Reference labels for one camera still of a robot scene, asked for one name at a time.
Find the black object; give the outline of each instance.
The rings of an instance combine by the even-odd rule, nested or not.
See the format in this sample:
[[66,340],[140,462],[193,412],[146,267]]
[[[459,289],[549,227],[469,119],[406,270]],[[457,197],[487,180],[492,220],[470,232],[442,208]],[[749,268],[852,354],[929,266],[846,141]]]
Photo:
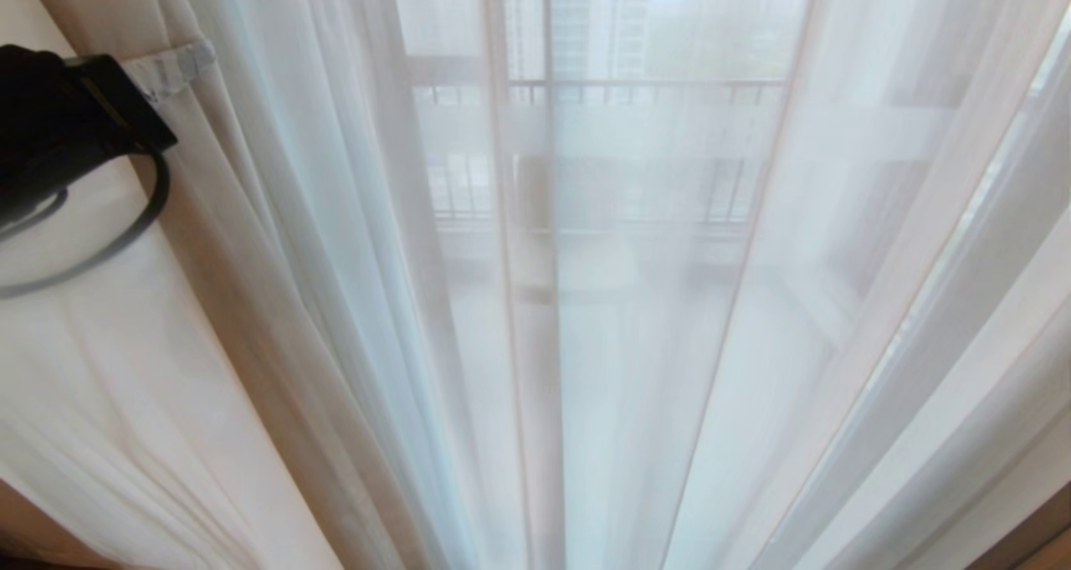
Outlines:
[[169,175],[161,153],[177,142],[111,56],[64,60],[55,52],[0,47],[0,242],[48,219],[66,200],[70,184],[111,159],[146,154],[156,165],[149,204],[126,230],[69,269],[0,286],[0,298],[70,280],[141,235],[167,200]]

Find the black cable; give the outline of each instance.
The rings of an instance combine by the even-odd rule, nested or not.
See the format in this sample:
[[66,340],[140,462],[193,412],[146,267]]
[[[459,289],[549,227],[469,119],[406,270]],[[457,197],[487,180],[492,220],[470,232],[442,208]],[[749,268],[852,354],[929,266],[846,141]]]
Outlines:
[[78,262],[77,265],[70,266],[70,268],[64,269],[63,271],[54,273],[54,275],[49,275],[48,278],[41,280],[27,281],[22,284],[12,284],[10,286],[0,286],[0,299],[24,296],[27,295],[27,292],[34,292],[76,278],[80,275],[80,273],[85,273],[86,271],[92,269],[93,266],[100,265],[104,260],[108,260],[108,258],[119,254],[119,252],[129,246],[134,239],[137,239],[138,236],[144,234],[145,230],[149,228],[153,220],[156,220],[156,218],[160,216],[161,211],[164,210],[164,204],[166,202],[167,195],[171,189],[171,178],[167,169],[167,163],[164,161],[164,155],[161,155],[160,151],[150,149],[149,147],[138,147],[136,151],[132,151],[132,154],[150,155],[152,162],[156,165],[156,183],[153,185],[152,195],[149,196],[149,204],[146,204],[145,210],[142,210],[141,214],[134,220],[134,223],[131,223],[131,226],[126,227],[126,230],[122,231],[119,237],[111,239],[111,242],[109,242],[108,245],[103,246],[103,249],[92,254],[92,256],[85,258],[85,260]]
[[59,190],[59,192],[56,194],[56,197],[52,198],[52,204],[48,205],[48,208],[46,208],[41,212],[37,212],[36,214],[27,220],[24,220],[21,223],[15,224],[14,227],[7,227],[7,229],[0,231],[0,242],[3,242],[4,239],[14,238],[16,235],[26,231],[30,227],[33,227],[34,224],[41,223],[42,220],[46,220],[50,215],[56,214],[56,211],[63,208],[63,205],[66,202],[66,197],[67,197],[66,188]]

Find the beige curtain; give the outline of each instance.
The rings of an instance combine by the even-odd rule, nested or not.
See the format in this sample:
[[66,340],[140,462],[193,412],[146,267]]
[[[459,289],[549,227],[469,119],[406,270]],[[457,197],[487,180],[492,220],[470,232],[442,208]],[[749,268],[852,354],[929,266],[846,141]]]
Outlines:
[[[79,55],[136,59],[203,39],[185,0],[42,1]],[[367,422],[280,259],[218,71],[159,111],[180,142],[167,154],[172,189],[161,223],[340,560],[346,568],[428,567]],[[151,185],[151,171],[142,174]]]

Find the sheer curtain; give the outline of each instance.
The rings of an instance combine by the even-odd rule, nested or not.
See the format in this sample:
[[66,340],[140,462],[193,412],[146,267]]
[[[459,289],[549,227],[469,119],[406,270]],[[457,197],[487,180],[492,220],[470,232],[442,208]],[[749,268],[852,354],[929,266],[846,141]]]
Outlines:
[[554,570],[963,568],[1071,480],[1068,1],[188,0],[427,564]]

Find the curtain panel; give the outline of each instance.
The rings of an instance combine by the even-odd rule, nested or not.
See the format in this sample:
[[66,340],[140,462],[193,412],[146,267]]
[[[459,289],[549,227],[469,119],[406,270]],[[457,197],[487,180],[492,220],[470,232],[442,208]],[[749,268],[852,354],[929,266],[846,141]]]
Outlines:
[[1071,480],[1069,0],[43,0],[347,568],[963,568]]

